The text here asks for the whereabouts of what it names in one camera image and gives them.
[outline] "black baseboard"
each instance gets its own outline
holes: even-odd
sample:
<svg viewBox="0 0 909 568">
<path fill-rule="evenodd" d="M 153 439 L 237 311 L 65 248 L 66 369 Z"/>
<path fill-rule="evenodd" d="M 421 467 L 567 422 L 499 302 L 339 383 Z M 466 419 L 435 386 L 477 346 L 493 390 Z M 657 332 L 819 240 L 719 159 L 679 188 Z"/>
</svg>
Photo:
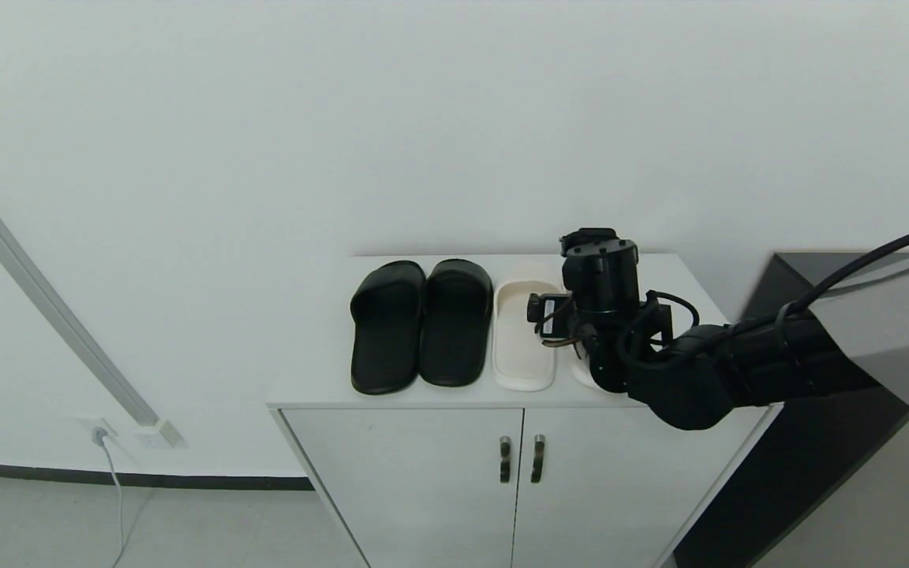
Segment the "black baseboard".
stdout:
<svg viewBox="0 0 909 568">
<path fill-rule="evenodd" d="M 82 471 L 40 467 L 0 465 L 0 477 L 113 485 L 111 474 L 104 471 Z M 313 491 L 306 477 L 223 477 L 220 475 L 152 475 L 119 473 L 118 481 L 127 488 L 231 489 L 238 491 Z"/>
</svg>

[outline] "power plug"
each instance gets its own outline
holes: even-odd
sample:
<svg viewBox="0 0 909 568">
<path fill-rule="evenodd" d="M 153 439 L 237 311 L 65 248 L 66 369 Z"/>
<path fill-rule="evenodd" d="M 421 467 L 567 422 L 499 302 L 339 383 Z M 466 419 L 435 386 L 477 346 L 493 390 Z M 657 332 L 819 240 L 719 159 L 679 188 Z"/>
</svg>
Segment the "power plug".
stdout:
<svg viewBox="0 0 909 568">
<path fill-rule="evenodd" d="M 107 431 L 104 428 L 96 427 L 93 428 L 93 432 L 90 432 L 90 441 L 96 443 L 97 446 L 104 447 L 104 439 L 107 438 Z"/>
<path fill-rule="evenodd" d="M 93 428 L 104 428 L 104 431 L 107 432 L 107 435 L 110 435 L 111 438 L 117 438 L 118 432 L 111 427 L 111 424 L 107 423 L 107 420 L 104 420 L 104 417 L 94 417 L 94 416 L 76 416 L 76 422 L 82 425 L 83 428 L 86 428 L 87 432 L 90 432 L 93 435 Z"/>
</svg>

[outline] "white cabinet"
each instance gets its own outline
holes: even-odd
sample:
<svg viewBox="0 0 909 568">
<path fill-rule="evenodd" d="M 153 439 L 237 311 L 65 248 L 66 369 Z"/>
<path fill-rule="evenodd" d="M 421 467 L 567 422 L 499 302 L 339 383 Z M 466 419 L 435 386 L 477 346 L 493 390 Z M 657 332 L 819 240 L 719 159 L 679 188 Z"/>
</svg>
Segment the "white cabinet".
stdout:
<svg viewBox="0 0 909 568">
<path fill-rule="evenodd" d="M 639 407 L 528 409 L 515 567 L 656 566 L 764 412 L 682 432 Z"/>
<path fill-rule="evenodd" d="M 643 407 L 281 417 L 372 568 L 653 568 L 767 413 L 736 410 L 706 432 Z"/>
<path fill-rule="evenodd" d="M 520 409 L 288 410 L 369 565 L 508 568 Z M 513 459 L 500 479 L 500 441 Z"/>
<path fill-rule="evenodd" d="M 436 256 L 414 258 L 427 273 Z M 559 256 L 468 256 L 495 283 L 524 261 Z M 656 568 L 670 556 L 778 413 L 737 409 L 706 432 L 668 427 L 625 395 L 581 385 L 569 348 L 553 384 L 506 390 L 487 363 L 475 383 L 416 380 L 382 396 L 349 381 L 353 321 L 347 301 L 366 274 L 392 258 L 356 258 L 338 289 L 309 301 L 309 357 L 267 405 L 325 507 L 371 568 Z M 678 294 L 704 323 L 724 319 L 675 255 L 642 255 L 642 289 Z M 677 332 L 690 324 L 674 310 Z M 535 436 L 544 437 L 533 483 Z M 509 443 L 501 455 L 501 439 Z"/>
</svg>

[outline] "black cable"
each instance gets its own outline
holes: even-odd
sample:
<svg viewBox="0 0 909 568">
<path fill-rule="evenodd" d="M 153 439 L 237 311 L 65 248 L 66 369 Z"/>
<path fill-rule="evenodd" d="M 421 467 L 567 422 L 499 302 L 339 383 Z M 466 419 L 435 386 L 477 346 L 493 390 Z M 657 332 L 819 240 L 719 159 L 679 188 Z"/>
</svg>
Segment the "black cable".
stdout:
<svg viewBox="0 0 909 568">
<path fill-rule="evenodd" d="M 813 286 L 808 292 L 802 295 L 797 301 L 794 301 L 787 307 L 787 315 L 792 316 L 795 313 L 805 312 L 809 306 L 812 305 L 812 302 L 815 302 L 823 294 L 826 294 L 830 288 L 836 286 L 836 284 L 843 281 L 845 278 L 851 276 L 855 272 L 862 270 L 866 266 L 869 266 L 871 263 L 879 261 L 886 258 L 886 256 L 898 252 L 900 249 L 905 249 L 909 247 L 909 234 L 905 236 L 896 238 L 894 241 L 887 242 L 886 245 L 882 245 L 879 248 L 874 248 L 872 251 L 866 252 L 865 255 L 861 255 L 858 258 L 854 259 L 844 265 L 843 268 L 836 270 L 833 274 L 830 274 L 829 277 L 824 278 L 819 284 Z M 729 331 L 727 334 L 717 334 L 713 337 L 704 339 L 704 341 L 697 344 L 695 348 L 690 349 L 690 351 L 679 355 L 675 359 L 668 360 L 664 363 L 645 363 L 638 361 L 631 356 L 629 353 L 620 353 L 620 359 L 625 364 L 631 364 L 639 369 L 645 369 L 649 371 L 666 371 L 668 369 L 675 369 L 675 367 L 685 364 L 689 360 L 692 360 L 700 353 L 708 351 L 708 349 L 714 348 L 714 346 L 720 345 L 722 342 L 728 341 L 728 339 L 735 337 L 736 335 L 747 334 L 750 331 L 760 330 L 761 327 L 767 327 L 769 324 L 775 323 L 778 313 L 774 312 L 768 316 L 757 317 L 757 319 L 748 319 L 744 321 L 739 321 L 735 323 L 735 329 Z"/>
<path fill-rule="evenodd" d="M 822 282 L 813 286 L 805 295 L 792 303 L 787 312 L 805 312 L 812 302 L 817 301 L 819 296 L 826 294 L 827 290 L 836 286 L 836 284 L 840 283 L 844 278 L 847 278 L 855 272 L 858 272 L 858 270 L 862 270 L 866 266 L 869 266 L 871 263 L 884 259 L 886 256 L 890 256 L 894 252 L 899 251 L 899 249 L 904 249 L 906 247 L 909 247 L 909 234 L 905 234 L 905 236 L 897 238 L 895 241 L 887 242 L 886 245 L 882 245 L 880 248 L 874 248 L 872 251 L 866 252 L 865 255 L 861 255 L 854 259 L 854 261 L 846 263 L 843 268 L 840 268 L 833 274 L 824 278 Z"/>
<path fill-rule="evenodd" d="M 653 292 L 647 292 L 647 301 L 650 301 L 650 299 L 652 299 L 652 294 Z M 638 328 L 639 324 L 642 324 L 643 320 L 647 320 L 650 316 L 653 316 L 653 314 L 653 307 L 645 307 L 642 309 L 641 313 L 639 313 L 638 316 L 634 317 L 634 319 L 629 320 L 627 325 L 623 327 L 623 330 L 619 332 L 619 338 L 623 339 L 623 341 L 626 341 L 629 335 L 632 334 L 636 328 Z"/>
<path fill-rule="evenodd" d="M 650 294 L 652 294 L 652 293 L 659 298 L 664 298 L 664 299 L 667 299 L 667 301 L 675 302 L 675 303 L 677 303 L 677 305 L 681 305 L 681 306 L 685 307 L 685 309 L 688 309 L 690 312 L 690 316 L 693 316 L 693 323 L 691 324 L 690 327 L 699 326 L 700 312 L 697 312 L 695 305 L 692 305 L 692 303 L 690 303 L 689 301 L 685 301 L 685 299 L 679 298 L 679 296 L 677 296 L 677 295 L 669 294 L 668 292 L 659 292 L 656 290 L 650 290 L 649 292 L 647 292 L 647 297 L 649 299 L 650 299 Z"/>
</svg>

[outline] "black slide sandal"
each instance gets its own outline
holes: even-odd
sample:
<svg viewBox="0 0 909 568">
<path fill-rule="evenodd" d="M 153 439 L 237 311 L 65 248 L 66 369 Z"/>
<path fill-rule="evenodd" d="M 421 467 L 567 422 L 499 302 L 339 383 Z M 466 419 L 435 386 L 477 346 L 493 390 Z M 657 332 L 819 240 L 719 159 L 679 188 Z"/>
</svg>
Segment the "black slide sandal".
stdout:
<svg viewBox="0 0 909 568">
<path fill-rule="evenodd" d="M 401 391 L 416 379 L 426 276 L 418 263 L 386 263 L 357 288 L 350 314 L 357 324 L 350 376 L 364 394 Z"/>
<path fill-rule="evenodd" d="M 419 374 L 440 386 L 472 384 L 486 364 L 493 282 L 483 267 L 452 259 L 426 281 Z"/>
</svg>

